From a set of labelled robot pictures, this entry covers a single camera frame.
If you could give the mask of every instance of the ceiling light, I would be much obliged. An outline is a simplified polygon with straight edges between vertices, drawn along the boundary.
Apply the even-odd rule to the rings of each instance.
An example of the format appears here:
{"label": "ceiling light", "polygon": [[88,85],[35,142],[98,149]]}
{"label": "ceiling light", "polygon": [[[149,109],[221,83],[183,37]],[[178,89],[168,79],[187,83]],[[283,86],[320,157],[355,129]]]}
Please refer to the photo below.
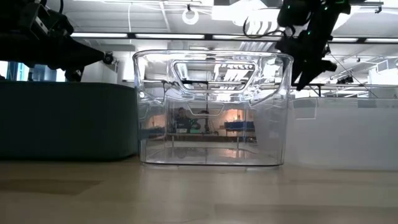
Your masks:
{"label": "ceiling light", "polygon": [[[188,18],[187,17],[187,13],[188,12],[193,12],[193,17],[192,18]],[[199,21],[199,13],[198,11],[191,9],[185,9],[184,12],[182,13],[182,21],[184,21],[184,23],[188,24],[188,25],[194,25]]]}
{"label": "ceiling light", "polygon": [[267,6],[260,0],[240,0],[230,6],[213,6],[211,8],[211,19],[217,21],[233,21],[237,26],[243,26],[249,16],[256,18],[255,14],[261,14],[259,21],[276,21],[279,9],[267,9],[258,11]]}
{"label": "ceiling light", "polygon": [[116,34],[116,33],[73,33],[71,37],[81,38],[127,38],[127,34]]}
{"label": "ceiling light", "polygon": [[398,43],[397,38],[368,38],[365,42],[374,42],[374,43]]}
{"label": "ceiling light", "polygon": [[204,46],[189,46],[189,50],[208,50],[208,47]]}
{"label": "ceiling light", "polygon": [[187,0],[168,0],[168,1],[158,1],[158,0],[74,0],[74,1],[91,1],[91,2],[103,2],[103,3],[141,3],[141,4],[159,4],[160,2],[164,4],[199,4],[201,1],[187,1]]}
{"label": "ceiling light", "polygon": [[138,39],[204,39],[202,34],[136,34]]}
{"label": "ceiling light", "polygon": [[332,42],[357,42],[358,38],[333,38]]}
{"label": "ceiling light", "polygon": [[[234,40],[234,39],[236,39],[236,40],[252,40],[243,35],[213,35],[213,39],[215,39],[215,40]],[[278,41],[279,39],[280,39],[279,36],[275,36],[275,37],[268,36],[268,37],[258,38],[257,40]]]}

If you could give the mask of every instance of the black cable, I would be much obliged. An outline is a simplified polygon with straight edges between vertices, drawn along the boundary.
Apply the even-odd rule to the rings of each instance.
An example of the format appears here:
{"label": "black cable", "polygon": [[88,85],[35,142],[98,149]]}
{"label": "black cable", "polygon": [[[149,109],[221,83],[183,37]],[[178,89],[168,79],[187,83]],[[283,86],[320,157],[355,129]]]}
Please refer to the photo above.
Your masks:
{"label": "black cable", "polygon": [[61,0],[61,3],[60,3],[59,13],[62,13],[62,12],[63,12],[63,0]]}
{"label": "black cable", "polygon": [[[311,14],[309,15],[309,17],[308,17],[308,19],[305,21],[305,23],[310,22],[310,20],[311,20],[311,18],[312,18],[312,15],[313,15],[313,13],[311,13]],[[285,31],[277,30],[277,29],[274,30],[274,31],[271,31],[271,32],[267,32],[267,33],[265,33],[265,34],[249,35],[249,34],[246,33],[246,24],[248,23],[248,19],[249,19],[249,16],[246,18],[246,20],[244,21],[244,24],[243,24],[243,34],[244,34],[246,37],[248,37],[248,38],[256,39],[256,38],[265,37],[265,36],[268,36],[268,35],[271,35],[271,34],[275,34],[275,33],[278,33],[278,32],[282,33],[284,37],[287,37],[287,34],[286,34]],[[289,26],[289,28],[292,30],[292,35],[290,35],[290,36],[293,37],[294,34],[296,33],[296,29],[295,29],[293,26]]]}

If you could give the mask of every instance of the fluorescent light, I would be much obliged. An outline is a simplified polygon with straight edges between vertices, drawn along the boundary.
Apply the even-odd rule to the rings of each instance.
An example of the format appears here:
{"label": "fluorescent light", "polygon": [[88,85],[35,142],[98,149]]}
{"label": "fluorescent light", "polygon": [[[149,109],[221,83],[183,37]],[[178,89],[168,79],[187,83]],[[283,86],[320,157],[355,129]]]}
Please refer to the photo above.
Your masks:
{"label": "fluorescent light", "polygon": [[[142,4],[159,4],[158,0],[74,0],[74,1],[89,1],[89,2],[103,2],[103,3],[142,3]],[[168,0],[163,1],[164,4],[200,4],[200,1],[187,0]]]}
{"label": "fluorescent light", "polygon": [[265,40],[265,41],[278,41],[280,37],[266,36],[257,39],[250,39],[243,35],[213,35],[215,40]]}
{"label": "fluorescent light", "polygon": [[71,37],[86,37],[86,38],[127,38],[127,34],[117,33],[73,33]]}
{"label": "fluorescent light", "polygon": [[397,38],[368,38],[366,42],[374,42],[374,43],[398,43]]}
{"label": "fluorescent light", "polygon": [[203,34],[136,34],[136,38],[155,39],[204,39]]}
{"label": "fluorescent light", "polygon": [[358,38],[333,38],[332,42],[357,42]]}

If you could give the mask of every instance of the ceiling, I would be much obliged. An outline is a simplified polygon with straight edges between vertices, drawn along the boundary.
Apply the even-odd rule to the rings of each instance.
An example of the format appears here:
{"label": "ceiling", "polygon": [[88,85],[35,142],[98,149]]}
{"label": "ceiling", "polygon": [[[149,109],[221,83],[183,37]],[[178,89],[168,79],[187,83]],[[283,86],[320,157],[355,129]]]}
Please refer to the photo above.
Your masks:
{"label": "ceiling", "polygon": [[[163,4],[106,4],[97,1],[64,0],[63,13],[67,15],[75,32],[157,32],[157,33],[209,33],[241,34],[242,27],[232,21],[211,19],[211,6],[199,9],[199,20],[194,25],[186,24],[182,19],[184,5],[170,6]],[[48,7],[59,8],[59,0],[48,0]],[[398,9],[384,7],[379,14],[375,7],[362,7],[347,22],[337,28],[333,35],[339,37],[398,37]],[[218,50],[240,50],[242,42],[223,41],[182,41],[182,40],[84,40],[101,50],[139,51],[147,49],[192,49],[208,48]],[[331,52],[343,66],[334,73],[321,74],[313,82],[327,82],[330,77],[343,72],[344,68],[359,67],[354,70],[355,77],[364,82],[369,67],[381,57],[398,57],[398,45],[360,45],[331,44]]]}

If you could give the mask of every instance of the metal frame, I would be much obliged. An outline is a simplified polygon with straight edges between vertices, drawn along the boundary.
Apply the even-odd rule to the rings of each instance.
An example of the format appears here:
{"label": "metal frame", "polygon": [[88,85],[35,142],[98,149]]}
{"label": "metal frame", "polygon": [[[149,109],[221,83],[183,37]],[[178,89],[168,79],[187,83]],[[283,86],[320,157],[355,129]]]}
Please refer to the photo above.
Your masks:
{"label": "metal frame", "polygon": [[[125,37],[74,37],[75,39],[137,39],[137,40],[207,40],[207,41],[245,41],[245,42],[278,42],[278,40],[282,37],[281,35],[272,35],[262,38],[248,38],[242,34],[192,34],[192,33],[171,33],[171,32],[76,32],[76,34],[121,34],[125,35]],[[137,37],[137,34],[149,34],[149,35],[165,35],[165,37]],[[167,35],[203,35],[203,38],[189,38],[189,37],[166,37]],[[377,45],[386,45],[393,44],[398,45],[397,41],[391,42],[371,42],[367,41],[368,39],[374,39],[375,37],[334,37],[334,38],[344,38],[344,39],[358,39],[356,42],[334,42],[329,41],[329,44],[377,44]],[[397,38],[393,37],[377,37],[377,39],[391,39],[396,40]]]}
{"label": "metal frame", "polygon": [[346,89],[354,89],[356,87],[358,88],[365,88],[367,92],[369,92],[369,94],[374,95],[375,97],[377,97],[371,90],[369,90],[370,88],[398,88],[398,85],[367,85],[367,84],[324,84],[324,83],[311,83],[306,85],[307,88],[309,88],[309,90],[313,90],[319,97],[322,97],[322,87],[335,87],[336,89],[338,87],[344,87],[343,90]]}

